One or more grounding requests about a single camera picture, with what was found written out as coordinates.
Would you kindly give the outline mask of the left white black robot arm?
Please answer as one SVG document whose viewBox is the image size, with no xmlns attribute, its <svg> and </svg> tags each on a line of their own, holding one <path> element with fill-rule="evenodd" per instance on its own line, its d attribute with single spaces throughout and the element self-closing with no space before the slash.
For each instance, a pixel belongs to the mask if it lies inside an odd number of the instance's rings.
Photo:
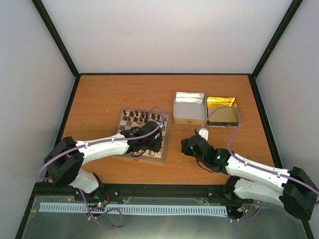
<svg viewBox="0 0 319 239">
<path fill-rule="evenodd" d="M 82 166 L 100 158 L 150 150 L 159 152 L 163 122 L 149 120 L 141 127 L 123 130 L 111 137 L 91 141 L 62 139 L 44 160 L 55 187 L 72 186 L 82 190 L 92 200 L 103 197 L 104 188 L 98 176 Z"/>
</svg>

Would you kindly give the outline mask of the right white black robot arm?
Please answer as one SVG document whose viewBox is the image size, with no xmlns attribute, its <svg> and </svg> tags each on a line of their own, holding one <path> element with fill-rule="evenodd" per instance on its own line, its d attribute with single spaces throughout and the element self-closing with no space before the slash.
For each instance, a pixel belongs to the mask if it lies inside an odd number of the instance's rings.
<svg viewBox="0 0 319 239">
<path fill-rule="evenodd" d="M 229 175 L 224 186 L 228 200 L 263 201 L 284 208 L 297 219 L 311 219 L 319 190 L 303 169 L 270 167 L 227 149 L 215 149 L 199 134 L 183 139 L 181 152 L 211 172 Z"/>
</svg>

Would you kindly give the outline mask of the wooden chess board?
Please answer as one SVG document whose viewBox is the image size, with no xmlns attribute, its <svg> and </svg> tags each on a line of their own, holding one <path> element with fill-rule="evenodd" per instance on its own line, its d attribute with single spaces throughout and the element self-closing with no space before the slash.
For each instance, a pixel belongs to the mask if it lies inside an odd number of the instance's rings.
<svg viewBox="0 0 319 239">
<path fill-rule="evenodd" d="M 160 122 L 162 119 L 162 114 L 159 112 L 152 112 L 155 114 L 154 121 Z M 130 130 L 132 127 L 142 127 L 146 122 L 152 120 L 152 113 L 149 115 L 145 110 L 140 109 L 131 109 L 131 108 L 122 108 L 122 112 L 120 113 L 117 125 L 115 127 L 115 132 L 120 133 L 123 130 Z M 167 152 L 167 145 L 170 133 L 170 125 L 171 125 L 171 114 L 164 114 L 164 122 L 162 125 L 162 144 L 159 149 L 159 152 L 154 152 L 155 156 L 150 156 L 150 150 L 140 150 L 138 152 L 129 153 L 125 155 L 121 155 L 124 158 L 130 158 L 133 160 L 144 160 L 151 161 L 156 163 L 164 163 Z"/>
</svg>

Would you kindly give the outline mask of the silver open tin box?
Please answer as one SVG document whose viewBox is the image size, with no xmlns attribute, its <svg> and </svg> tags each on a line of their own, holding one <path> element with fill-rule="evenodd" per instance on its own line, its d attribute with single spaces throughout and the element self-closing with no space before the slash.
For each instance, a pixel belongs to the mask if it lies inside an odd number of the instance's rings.
<svg viewBox="0 0 319 239">
<path fill-rule="evenodd" d="M 175 92 L 173 100 L 173 122 L 175 124 L 201 125 L 206 118 L 206 94 Z"/>
</svg>

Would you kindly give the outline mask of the gold tin lid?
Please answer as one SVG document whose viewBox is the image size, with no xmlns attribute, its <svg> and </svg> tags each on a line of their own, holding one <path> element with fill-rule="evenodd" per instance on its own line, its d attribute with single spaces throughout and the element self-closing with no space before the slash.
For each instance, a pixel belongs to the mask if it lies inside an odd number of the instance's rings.
<svg viewBox="0 0 319 239">
<path fill-rule="evenodd" d="M 209 116 L 217 108 L 217 110 L 207 121 L 209 127 L 237 127 L 239 118 L 234 110 L 238 110 L 238 104 L 235 97 L 208 97 L 207 115 Z"/>
</svg>

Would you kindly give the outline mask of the black frame rail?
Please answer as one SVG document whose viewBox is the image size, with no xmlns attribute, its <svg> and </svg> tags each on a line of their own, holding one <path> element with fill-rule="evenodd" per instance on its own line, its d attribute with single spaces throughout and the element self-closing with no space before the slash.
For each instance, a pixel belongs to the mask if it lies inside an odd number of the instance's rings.
<svg viewBox="0 0 319 239">
<path fill-rule="evenodd" d="M 278 193 L 247 180 L 231 178 L 225 185 L 104 184 L 101 189 L 85 194 L 85 198 L 93 204 L 122 204 L 129 198 L 203 198 L 209 203 L 223 206 L 235 206 L 252 200 L 294 207 L 300 196 L 298 190 L 289 184 L 284 186 L 283 192 Z"/>
</svg>

